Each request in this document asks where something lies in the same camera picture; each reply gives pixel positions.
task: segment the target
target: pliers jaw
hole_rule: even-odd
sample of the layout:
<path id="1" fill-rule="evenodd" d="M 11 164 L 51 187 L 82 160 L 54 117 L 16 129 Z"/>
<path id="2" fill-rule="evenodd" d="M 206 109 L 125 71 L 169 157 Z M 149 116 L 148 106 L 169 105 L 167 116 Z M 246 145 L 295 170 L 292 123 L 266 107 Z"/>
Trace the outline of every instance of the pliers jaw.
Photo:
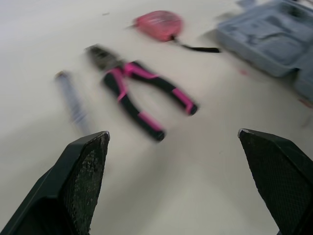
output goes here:
<path id="1" fill-rule="evenodd" d="M 98 44 L 86 48 L 86 51 L 93 64 L 100 70 L 107 71 L 115 67 L 123 66 L 124 64 L 117 54 L 100 47 Z"/>

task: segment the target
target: plastic case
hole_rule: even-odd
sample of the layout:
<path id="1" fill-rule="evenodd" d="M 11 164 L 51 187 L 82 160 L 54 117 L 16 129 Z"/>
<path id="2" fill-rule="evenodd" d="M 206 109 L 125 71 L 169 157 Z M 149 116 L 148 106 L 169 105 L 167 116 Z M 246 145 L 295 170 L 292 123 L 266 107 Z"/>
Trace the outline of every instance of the plastic case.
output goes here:
<path id="1" fill-rule="evenodd" d="M 291 0 L 274 0 L 217 27 L 217 39 L 275 77 L 299 69 L 295 88 L 313 101 L 313 10 Z"/>

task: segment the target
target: pliers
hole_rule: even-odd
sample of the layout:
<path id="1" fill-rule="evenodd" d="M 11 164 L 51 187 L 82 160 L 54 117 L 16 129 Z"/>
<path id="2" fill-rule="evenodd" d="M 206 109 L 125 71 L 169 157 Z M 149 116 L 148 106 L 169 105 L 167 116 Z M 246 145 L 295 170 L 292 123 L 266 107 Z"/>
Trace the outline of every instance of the pliers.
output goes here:
<path id="1" fill-rule="evenodd" d="M 87 48 L 91 61 L 101 70 L 107 71 L 104 84 L 117 96 L 129 116 L 137 122 L 151 137 L 161 141 L 165 137 L 163 127 L 144 111 L 140 111 L 129 97 L 124 78 L 129 77 L 158 87 L 172 97 L 185 110 L 193 115 L 198 110 L 194 101 L 182 90 L 164 78 L 144 68 L 138 61 L 124 62 L 118 55 L 99 45 Z"/>

